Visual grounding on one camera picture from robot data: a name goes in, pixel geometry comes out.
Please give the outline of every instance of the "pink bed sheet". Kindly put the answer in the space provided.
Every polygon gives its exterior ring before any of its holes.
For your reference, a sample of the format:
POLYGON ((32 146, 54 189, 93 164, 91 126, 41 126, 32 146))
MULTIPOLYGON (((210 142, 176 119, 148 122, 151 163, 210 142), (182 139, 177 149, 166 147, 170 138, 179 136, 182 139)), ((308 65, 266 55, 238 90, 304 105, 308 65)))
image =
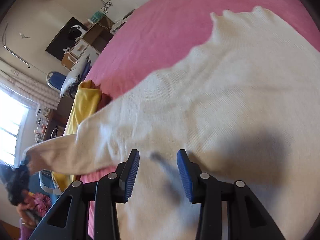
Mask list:
MULTIPOLYGON (((256 5, 279 15, 320 51, 320 32, 299 0, 151 0, 109 42, 87 79, 101 84, 102 91, 115 99, 154 70, 174 65, 193 46, 206 42, 212 32, 211 12, 250 12, 256 5)), ((81 180, 96 181, 114 169, 108 167, 81 180)), ((90 236, 93 210, 91 203, 90 236)))

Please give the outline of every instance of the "metal screw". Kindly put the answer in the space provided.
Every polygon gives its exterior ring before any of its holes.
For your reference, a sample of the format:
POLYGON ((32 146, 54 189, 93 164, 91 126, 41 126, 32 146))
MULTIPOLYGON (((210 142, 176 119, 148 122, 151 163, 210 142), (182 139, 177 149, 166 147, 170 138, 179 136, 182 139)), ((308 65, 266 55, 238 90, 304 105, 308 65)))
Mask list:
POLYGON ((72 183, 72 186, 73 187, 79 187, 81 185, 81 181, 79 180, 75 180, 73 183, 72 183))
POLYGON ((242 180, 238 180, 238 181, 236 182, 236 185, 237 185, 238 187, 244 187, 245 183, 244 183, 242 180))
POLYGON ((200 178, 201 179, 209 179, 210 175, 208 173, 203 172, 203 173, 200 174, 200 178))
POLYGON ((115 179, 116 177, 118 177, 118 175, 115 172, 112 172, 112 173, 108 174, 108 178, 109 179, 115 179))

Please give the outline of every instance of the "yellow cloth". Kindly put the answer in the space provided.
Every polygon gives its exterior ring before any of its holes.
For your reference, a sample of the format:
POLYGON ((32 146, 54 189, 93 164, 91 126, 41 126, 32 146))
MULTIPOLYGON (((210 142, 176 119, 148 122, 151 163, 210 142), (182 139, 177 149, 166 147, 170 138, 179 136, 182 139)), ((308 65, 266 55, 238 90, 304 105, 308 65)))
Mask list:
MULTIPOLYGON (((75 101, 71 109, 64 135, 77 133, 79 124, 97 111, 102 92, 99 89, 90 88, 92 81, 82 82, 78 86, 75 101)), ((76 175, 65 175, 52 172, 52 178, 63 192, 73 181, 76 175)))

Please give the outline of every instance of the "television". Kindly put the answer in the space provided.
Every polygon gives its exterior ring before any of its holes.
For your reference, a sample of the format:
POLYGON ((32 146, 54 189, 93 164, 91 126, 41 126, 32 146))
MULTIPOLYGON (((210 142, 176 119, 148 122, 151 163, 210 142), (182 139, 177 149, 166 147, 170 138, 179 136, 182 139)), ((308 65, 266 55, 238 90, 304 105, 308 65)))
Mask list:
POLYGON ((76 18, 72 17, 51 41, 45 51, 49 52, 52 56, 62 61, 65 53, 63 49, 66 49, 67 47, 71 48, 75 44, 74 40, 68 38, 70 29, 74 25, 80 25, 85 31, 88 30, 86 26, 84 26, 76 18))

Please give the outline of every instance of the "pillow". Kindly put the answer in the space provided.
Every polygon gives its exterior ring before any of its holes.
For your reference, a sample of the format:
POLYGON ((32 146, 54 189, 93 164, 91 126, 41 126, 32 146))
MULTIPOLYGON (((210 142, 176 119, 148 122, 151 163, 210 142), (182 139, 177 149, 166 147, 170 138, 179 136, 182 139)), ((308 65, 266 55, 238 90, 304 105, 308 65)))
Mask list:
POLYGON ((78 84, 79 79, 82 75, 85 65, 88 62, 90 54, 82 55, 76 63, 72 66, 70 72, 68 73, 60 91, 60 96, 63 97, 66 95, 66 92, 70 89, 70 87, 78 84))

